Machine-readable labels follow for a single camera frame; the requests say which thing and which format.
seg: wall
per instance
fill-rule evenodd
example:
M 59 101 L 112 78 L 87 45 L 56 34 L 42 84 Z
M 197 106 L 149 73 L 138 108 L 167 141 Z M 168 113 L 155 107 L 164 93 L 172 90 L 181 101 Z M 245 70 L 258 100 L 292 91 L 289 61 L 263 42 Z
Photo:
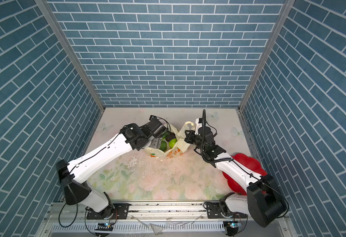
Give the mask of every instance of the wall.
M 237 107 L 284 0 L 48 2 L 107 107 Z
M 0 2 L 0 236 L 36 233 L 98 116 L 33 0 Z
M 297 234 L 346 237 L 346 0 L 296 0 L 244 114 Z

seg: plastic bag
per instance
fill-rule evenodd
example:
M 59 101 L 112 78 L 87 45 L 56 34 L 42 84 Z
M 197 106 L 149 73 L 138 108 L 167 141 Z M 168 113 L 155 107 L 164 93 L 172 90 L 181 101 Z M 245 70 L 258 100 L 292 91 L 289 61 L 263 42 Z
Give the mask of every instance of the plastic bag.
M 177 139 L 177 142 L 175 143 L 175 145 L 170 150 L 167 150 L 165 152 L 157 148 L 147 147 L 143 150 L 148 155 L 150 155 L 151 157 L 158 157 L 158 158 L 163 158 L 163 157 L 173 158 L 175 156 L 180 156 L 187 151 L 190 144 L 185 142 L 185 138 L 186 138 L 185 130 L 191 130 L 194 127 L 194 123 L 185 122 L 185 124 L 182 126 L 180 131 L 178 131 L 174 126 L 172 125 L 170 126 L 171 126 L 170 131 L 175 134 L 175 138 Z

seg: robotic arm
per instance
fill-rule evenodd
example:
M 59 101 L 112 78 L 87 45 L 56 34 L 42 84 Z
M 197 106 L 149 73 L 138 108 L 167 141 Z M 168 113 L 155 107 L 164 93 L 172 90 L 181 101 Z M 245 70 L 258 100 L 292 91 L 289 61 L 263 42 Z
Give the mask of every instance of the robotic arm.
M 56 164 L 66 204 L 84 204 L 97 219 L 112 217 L 115 208 L 109 196 L 97 191 L 87 179 L 120 155 L 133 149 L 146 148 L 153 138 L 161 138 L 167 128 L 156 116 L 151 116 L 149 120 L 141 127 L 134 123 L 128 124 L 108 142 L 88 154 L 68 163 L 61 160 Z M 247 196 L 230 193 L 220 200 L 220 209 L 224 216 L 233 215 L 235 212 L 250 214 L 259 225 L 265 227 L 287 209 L 272 176 L 261 176 L 251 171 L 215 144 L 214 135 L 206 126 L 205 110 L 203 117 L 196 120 L 196 130 L 187 130 L 185 133 L 185 142 L 194 144 L 194 151 L 200 154 L 205 162 L 227 173 L 247 192 Z

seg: table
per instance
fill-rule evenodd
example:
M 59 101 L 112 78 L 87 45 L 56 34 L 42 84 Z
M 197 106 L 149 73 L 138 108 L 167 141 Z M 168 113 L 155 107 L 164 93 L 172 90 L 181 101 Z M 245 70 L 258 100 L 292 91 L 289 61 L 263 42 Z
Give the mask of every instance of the table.
M 129 123 L 139 126 L 150 115 L 165 118 L 178 130 L 202 117 L 199 108 L 106 108 L 86 152 L 102 145 Z M 206 109 L 206 120 L 217 129 L 217 145 L 229 154 L 250 151 L 235 109 Z M 174 158 L 156 158 L 133 150 L 105 165 L 88 181 L 115 200 L 216 200 L 232 190 L 217 168 L 207 164 L 190 145 Z

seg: red scalloped bowl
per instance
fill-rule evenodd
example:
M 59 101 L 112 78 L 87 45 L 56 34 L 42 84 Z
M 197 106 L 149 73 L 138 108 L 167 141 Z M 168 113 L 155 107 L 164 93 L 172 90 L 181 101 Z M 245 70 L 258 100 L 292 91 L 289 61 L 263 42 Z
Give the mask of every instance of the red scalloped bowl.
M 234 156 L 232 156 L 236 161 L 238 161 L 240 164 L 244 165 L 248 169 L 251 169 L 253 172 L 259 173 L 261 175 L 267 175 L 266 171 L 261 167 L 260 162 L 258 162 L 256 159 L 252 157 L 248 157 L 242 153 L 238 153 Z M 227 179 L 228 186 L 234 191 L 235 193 L 239 193 L 241 195 L 246 195 L 245 190 L 235 181 L 233 180 L 228 174 L 223 172 L 223 176 Z

